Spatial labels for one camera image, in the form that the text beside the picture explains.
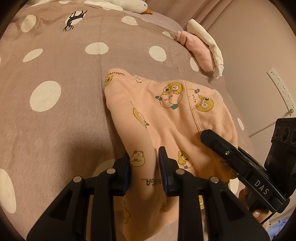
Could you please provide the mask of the person's right hand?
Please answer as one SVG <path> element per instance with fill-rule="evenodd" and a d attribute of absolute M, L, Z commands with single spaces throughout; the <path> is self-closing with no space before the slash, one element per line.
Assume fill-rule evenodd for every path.
<path fill-rule="evenodd" d="M 238 196 L 238 199 L 247 209 L 249 209 L 249 206 L 247 204 L 247 196 L 249 192 L 250 190 L 247 187 L 245 187 L 239 192 L 239 196 Z M 264 221 L 271 214 L 269 210 L 255 210 L 255 211 L 252 211 L 251 213 L 258 222 Z"/>

